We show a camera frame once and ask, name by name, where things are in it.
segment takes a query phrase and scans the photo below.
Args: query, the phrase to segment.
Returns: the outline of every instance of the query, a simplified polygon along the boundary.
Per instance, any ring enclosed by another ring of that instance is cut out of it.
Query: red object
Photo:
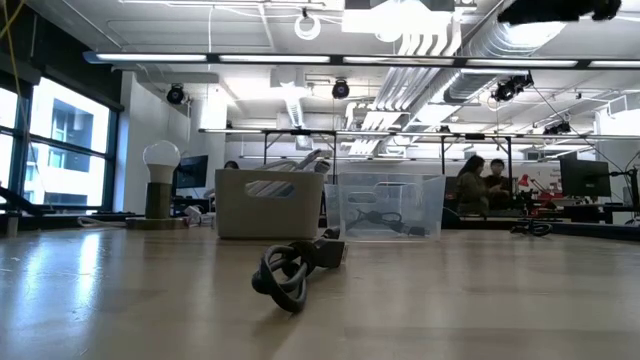
[[[529,187],[529,175],[524,174],[520,181],[518,181],[518,186],[526,186]]]

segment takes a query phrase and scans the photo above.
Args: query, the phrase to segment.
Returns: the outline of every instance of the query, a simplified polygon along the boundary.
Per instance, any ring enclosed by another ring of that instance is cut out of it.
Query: table surface
[[[0,240],[0,359],[637,359],[640,247],[507,231],[353,243],[305,311],[207,228]]]

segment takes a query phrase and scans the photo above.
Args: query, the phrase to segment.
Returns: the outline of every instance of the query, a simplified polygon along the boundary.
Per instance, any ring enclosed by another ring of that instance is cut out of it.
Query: round light bulb
[[[180,163],[180,151],[173,143],[162,140],[147,146],[142,160],[149,168],[150,182],[171,184],[173,170]]]

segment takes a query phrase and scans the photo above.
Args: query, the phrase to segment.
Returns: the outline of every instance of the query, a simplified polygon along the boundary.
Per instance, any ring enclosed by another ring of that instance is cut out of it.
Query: computer monitor
[[[207,155],[183,158],[176,168],[176,189],[202,188],[207,186]]]
[[[607,162],[560,159],[560,176],[564,196],[611,197]]]

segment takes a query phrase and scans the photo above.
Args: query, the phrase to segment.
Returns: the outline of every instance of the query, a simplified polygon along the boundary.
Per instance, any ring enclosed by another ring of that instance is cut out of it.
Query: person
[[[484,183],[489,189],[488,199],[491,210],[504,210],[509,208],[509,179],[502,176],[504,161],[491,160],[491,175],[484,178]]]
[[[484,179],[480,177],[484,168],[484,159],[473,155],[467,160],[456,179],[458,213],[487,216],[489,200]]]
[[[240,170],[240,166],[238,166],[238,163],[235,161],[227,161],[226,164],[224,164],[224,168],[225,169],[235,169],[235,170]]]

